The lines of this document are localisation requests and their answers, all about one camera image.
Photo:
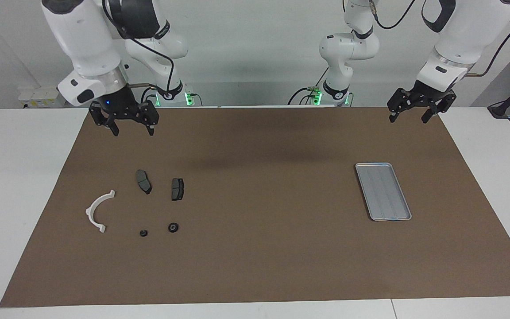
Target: black round knob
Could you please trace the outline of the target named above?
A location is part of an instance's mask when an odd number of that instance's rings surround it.
[[[178,232],[178,224],[173,222],[172,224],[168,225],[168,231],[172,233]]]

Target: brown mat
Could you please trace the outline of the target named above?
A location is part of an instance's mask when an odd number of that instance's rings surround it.
[[[153,138],[87,118],[0,307],[510,296],[510,239],[423,111],[162,109]],[[412,220],[368,218],[354,165],[376,161]]]

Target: white table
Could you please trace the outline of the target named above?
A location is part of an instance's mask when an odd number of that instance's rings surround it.
[[[0,109],[0,300],[86,113]],[[510,235],[510,123],[486,109],[452,109],[442,119]],[[0,318],[50,317],[503,319],[510,297],[0,309]]]

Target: silver rectangular tray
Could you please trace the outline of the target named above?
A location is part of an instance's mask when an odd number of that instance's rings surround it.
[[[359,163],[355,169],[372,220],[382,222],[412,218],[390,163]]]

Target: white plastic bracket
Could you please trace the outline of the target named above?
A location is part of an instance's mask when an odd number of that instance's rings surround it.
[[[95,202],[93,202],[93,204],[89,208],[87,208],[87,210],[85,210],[85,214],[88,216],[89,222],[91,222],[94,226],[98,227],[100,229],[100,232],[102,232],[102,233],[105,232],[105,225],[98,224],[97,222],[95,222],[95,220],[93,219],[93,213],[95,212],[95,210],[99,206],[99,204],[101,204],[102,202],[104,202],[110,198],[114,198],[114,197],[115,197],[115,191],[111,190],[111,192],[109,192],[109,194],[100,196],[97,200],[95,200]]]

